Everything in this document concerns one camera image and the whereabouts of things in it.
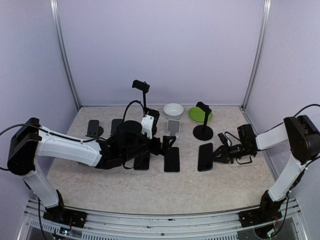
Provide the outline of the dark grey folding phone stand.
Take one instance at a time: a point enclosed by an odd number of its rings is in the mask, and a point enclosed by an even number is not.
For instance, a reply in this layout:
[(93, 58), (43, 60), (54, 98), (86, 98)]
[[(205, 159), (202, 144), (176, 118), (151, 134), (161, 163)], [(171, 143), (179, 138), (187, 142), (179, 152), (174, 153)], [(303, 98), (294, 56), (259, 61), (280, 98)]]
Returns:
[(86, 137), (97, 138), (104, 133), (104, 129), (100, 126), (100, 121), (97, 119), (91, 119), (87, 125)]

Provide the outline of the black phone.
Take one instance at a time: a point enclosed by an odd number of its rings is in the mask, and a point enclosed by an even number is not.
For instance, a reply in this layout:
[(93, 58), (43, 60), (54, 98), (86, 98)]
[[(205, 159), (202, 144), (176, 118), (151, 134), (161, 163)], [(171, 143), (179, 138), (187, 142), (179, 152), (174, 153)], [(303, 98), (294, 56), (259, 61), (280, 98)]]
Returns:
[(199, 146), (198, 151), (198, 165), (199, 172), (206, 172), (213, 169), (213, 143), (206, 143)]
[(101, 161), (101, 165), (102, 165), (104, 168), (106, 168), (107, 166), (112, 165), (113, 162), (114, 162), (113, 159), (107, 159), (107, 160), (103, 159), (103, 160)]
[(136, 171), (147, 171), (150, 167), (150, 152), (146, 152), (134, 159), (133, 169)]

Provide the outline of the white desktop phone stand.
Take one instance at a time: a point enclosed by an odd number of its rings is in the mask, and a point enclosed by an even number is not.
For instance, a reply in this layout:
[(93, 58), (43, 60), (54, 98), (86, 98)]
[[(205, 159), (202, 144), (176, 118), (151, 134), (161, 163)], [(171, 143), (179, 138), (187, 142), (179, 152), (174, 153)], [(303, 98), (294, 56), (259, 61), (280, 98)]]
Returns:
[(174, 136), (177, 140), (180, 138), (181, 121), (177, 119), (168, 119), (166, 127), (166, 136)]

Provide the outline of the tall black clamp phone mount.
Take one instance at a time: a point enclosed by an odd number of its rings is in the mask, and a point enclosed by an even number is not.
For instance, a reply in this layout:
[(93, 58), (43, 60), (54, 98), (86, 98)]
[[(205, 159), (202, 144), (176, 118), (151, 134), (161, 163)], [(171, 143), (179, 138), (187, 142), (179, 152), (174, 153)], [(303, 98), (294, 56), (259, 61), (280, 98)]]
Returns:
[(145, 81), (140, 81), (138, 79), (135, 79), (132, 82), (132, 88), (133, 89), (138, 89), (140, 91), (142, 91), (142, 98), (143, 98), (143, 112), (146, 113), (147, 112), (147, 103), (146, 103), (146, 94), (149, 92), (150, 90), (150, 85), (148, 83), (146, 83)]

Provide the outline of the black round base stand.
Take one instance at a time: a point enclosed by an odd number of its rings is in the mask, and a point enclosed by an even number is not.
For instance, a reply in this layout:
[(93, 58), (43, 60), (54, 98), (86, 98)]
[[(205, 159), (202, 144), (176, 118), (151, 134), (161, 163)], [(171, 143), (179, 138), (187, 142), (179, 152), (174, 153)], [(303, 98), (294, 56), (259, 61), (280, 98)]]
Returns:
[(204, 112), (204, 121), (202, 125), (197, 125), (193, 129), (193, 136), (200, 141), (209, 141), (213, 138), (214, 135), (212, 128), (207, 126), (209, 115), (212, 113), (212, 110), (202, 101), (199, 101), (196, 104), (196, 107), (200, 108)]

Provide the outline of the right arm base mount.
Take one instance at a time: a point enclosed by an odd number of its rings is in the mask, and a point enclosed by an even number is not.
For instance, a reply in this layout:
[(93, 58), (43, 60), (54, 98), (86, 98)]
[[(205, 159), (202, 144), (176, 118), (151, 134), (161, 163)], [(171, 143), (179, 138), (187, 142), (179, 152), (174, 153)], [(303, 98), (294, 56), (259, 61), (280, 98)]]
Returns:
[(242, 228), (251, 227), (267, 222), (280, 219), (282, 213), (280, 211), (284, 200), (272, 201), (269, 195), (263, 195), (260, 199), (258, 208), (240, 211), (238, 216)]

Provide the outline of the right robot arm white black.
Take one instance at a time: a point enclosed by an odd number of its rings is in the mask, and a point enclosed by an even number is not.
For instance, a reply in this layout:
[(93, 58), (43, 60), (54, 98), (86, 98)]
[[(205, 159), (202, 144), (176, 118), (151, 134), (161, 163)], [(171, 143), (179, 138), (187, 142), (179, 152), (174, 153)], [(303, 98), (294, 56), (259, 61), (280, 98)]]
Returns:
[(239, 143), (234, 145), (229, 145), (221, 133), (222, 145), (211, 153), (210, 160), (227, 164), (242, 157), (254, 157), (258, 152), (279, 157), (282, 171), (266, 192), (271, 203), (284, 200), (307, 165), (320, 156), (320, 131), (306, 114), (286, 117), (280, 125), (260, 134), (254, 133), (251, 124), (239, 126), (237, 133)]

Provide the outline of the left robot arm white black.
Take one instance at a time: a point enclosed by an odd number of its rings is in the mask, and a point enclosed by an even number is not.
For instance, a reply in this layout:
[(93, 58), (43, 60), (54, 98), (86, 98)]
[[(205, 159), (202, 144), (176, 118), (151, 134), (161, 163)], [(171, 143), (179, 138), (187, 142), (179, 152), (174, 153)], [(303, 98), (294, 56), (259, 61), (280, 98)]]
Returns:
[(57, 221), (70, 218), (58, 190), (53, 189), (39, 168), (36, 157), (52, 157), (78, 162), (96, 169), (109, 170), (125, 167), (134, 160), (133, 168), (142, 168), (150, 155), (164, 157), (166, 172), (179, 172), (180, 152), (173, 144), (175, 136), (162, 139), (153, 135), (154, 118), (146, 115), (141, 122), (121, 120), (108, 139), (75, 138), (40, 125), (37, 118), (30, 118), (11, 138), (7, 168), (20, 176)]

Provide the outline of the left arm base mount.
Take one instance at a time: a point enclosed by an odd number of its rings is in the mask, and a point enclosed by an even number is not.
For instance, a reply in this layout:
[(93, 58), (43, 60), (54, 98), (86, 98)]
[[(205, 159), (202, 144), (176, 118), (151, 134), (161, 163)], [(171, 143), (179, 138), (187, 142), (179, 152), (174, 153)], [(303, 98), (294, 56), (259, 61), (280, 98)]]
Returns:
[(71, 227), (84, 228), (87, 219), (87, 213), (84, 211), (66, 208), (61, 193), (56, 190), (58, 196), (58, 205), (54, 207), (45, 207), (43, 218), (54, 223), (68, 225)]

